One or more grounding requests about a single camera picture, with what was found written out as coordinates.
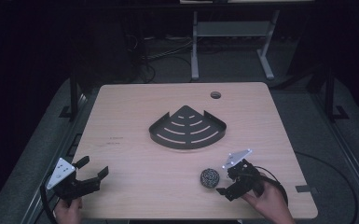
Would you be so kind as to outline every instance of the table top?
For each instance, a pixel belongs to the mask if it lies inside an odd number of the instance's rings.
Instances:
[[[211,97],[218,91],[219,99]],[[188,105],[227,124],[226,134],[207,147],[180,150],[154,142],[149,127],[167,112]],[[101,189],[83,197],[89,218],[239,219],[261,217],[246,201],[232,202],[200,183],[215,169],[217,188],[233,182],[222,165],[228,153],[251,148],[247,160],[270,170],[283,184],[294,218],[313,218],[317,209],[264,83],[107,85],[100,89],[74,161],[90,156],[77,179],[95,177],[106,165]]]

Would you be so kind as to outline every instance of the round hole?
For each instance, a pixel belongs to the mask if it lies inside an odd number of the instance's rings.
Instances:
[[[211,97],[214,99],[219,99],[220,97],[222,97],[222,94],[220,94],[220,92],[218,91],[213,91],[211,92]]]

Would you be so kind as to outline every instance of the human hand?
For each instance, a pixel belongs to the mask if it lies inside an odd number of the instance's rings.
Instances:
[[[242,198],[251,204],[263,217],[275,224],[295,223],[281,192],[269,182],[263,181],[262,184],[264,186],[262,195],[255,197],[245,193]]]
[[[72,200],[70,206],[66,201],[60,199],[54,208],[58,224],[80,224],[80,208],[82,208],[82,206],[81,198]]]

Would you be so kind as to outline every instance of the metal frame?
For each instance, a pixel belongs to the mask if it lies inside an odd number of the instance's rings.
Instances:
[[[200,78],[199,62],[197,57],[197,42],[199,36],[264,36],[266,41],[262,49],[257,50],[257,56],[263,66],[268,80],[274,79],[274,75],[267,60],[267,51],[275,24],[278,20],[280,10],[275,10],[271,21],[198,21],[198,12],[194,11],[193,19],[193,50],[191,52],[191,79]]]

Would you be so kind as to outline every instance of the black cable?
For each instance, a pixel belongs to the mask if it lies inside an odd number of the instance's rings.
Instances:
[[[168,51],[165,51],[165,52],[161,52],[161,53],[157,53],[157,54],[154,54],[154,55],[151,55],[151,56],[144,56],[144,57],[141,57],[144,61],[144,63],[146,62],[149,62],[150,60],[154,60],[154,59],[158,59],[158,58],[162,58],[162,57],[165,57],[165,56],[168,56],[168,55],[172,55],[172,54],[175,54],[175,53],[179,53],[179,52],[182,52],[184,50],[188,50],[188,49],[191,49],[191,40],[188,40],[187,43],[183,46],[180,46],[180,47],[177,47],[175,49],[170,49]]]
[[[152,82],[153,79],[155,78],[155,76],[156,76],[156,69],[155,69],[152,65],[150,65],[150,64],[145,64],[145,67],[146,67],[146,70],[147,70],[146,72],[149,72],[149,70],[152,70],[152,73],[153,73],[152,77],[151,77],[150,79],[147,79],[146,74],[144,73],[144,71],[142,71],[142,68],[141,68],[140,78],[141,78],[141,80],[144,82],[144,84],[148,84],[148,83]]]
[[[48,199],[48,204],[51,203],[51,201],[55,198],[56,194],[54,193],[49,199]],[[36,224],[36,222],[39,220],[39,218],[42,216],[43,212],[45,211],[45,209],[40,210],[40,212],[37,214],[37,217],[34,221],[34,224]]]
[[[53,213],[51,212],[51,209],[48,205],[48,196],[46,195],[46,182],[48,181],[48,178],[53,174],[52,171],[48,172],[48,174],[45,176],[45,178],[43,179],[43,183],[39,188],[40,191],[40,199],[42,201],[42,205],[43,205],[43,209],[46,212],[46,215],[48,216],[48,219],[50,220],[51,223],[53,224],[57,224],[57,221],[53,215]]]
[[[190,63],[188,60],[186,60],[186,59],[184,59],[184,58],[181,58],[181,57],[178,57],[178,56],[162,56],[162,57],[159,57],[159,58],[150,60],[150,62],[154,62],[154,61],[156,61],[156,60],[162,60],[162,59],[170,59],[170,58],[172,58],[172,59],[179,59],[179,60],[185,62],[186,64],[188,64],[188,66],[191,67],[191,63]],[[153,77],[152,77],[151,79],[149,79],[148,81],[145,81],[145,80],[144,80],[144,83],[155,82],[153,79],[154,79],[154,77],[155,77],[155,75],[156,75],[156,70],[155,70],[153,67],[151,67],[151,68],[152,68],[153,71],[154,71],[154,75],[153,75]]]
[[[323,163],[324,165],[330,167],[331,169],[333,169],[334,171],[336,171],[339,175],[341,175],[341,177],[345,180],[345,182],[347,182],[347,185],[348,187],[350,188],[351,190],[351,193],[352,193],[352,196],[353,196],[353,200],[354,200],[354,212],[353,212],[353,217],[352,217],[352,220],[351,220],[351,224],[355,223],[356,222],[356,219],[357,219],[357,214],[358,214],[358,210],[359,210],[359,205],[358,205],[358,200],[357,200],[357,196],[356,196],[356,193],[354,192],[354,188],[351,184],[351,182],[348,180],[348,178],[339,170],[337,169],[336,167],[334,167],[333,165],[331,165],[330,163],[326,162],[326,161],[323,161],[319,158],[316,158],[312,155],[309,155],[309,154],[306,154],[306,153],[303,153],[303,152],[299,152],[299,151],[295,151],[296,154],[298,155],[301,155],[301,156],[304,156],[304,157],[308,157],[308,158],[311,158],[311,159],[314,159],[318,162],[321,162]]]
[[[255,166],[256,169],[262,169],[264,171],[266,171],[267,173],[269,173],[270,175],[272,175],[272,177],[274,177],[274,179],[276,180],[276,182],[279,183],[277,177],[275,177],[275,175],[272,174],[272,172],[270,172],[269,170],[267,170],[266,168],[260,167],[260,166]]]

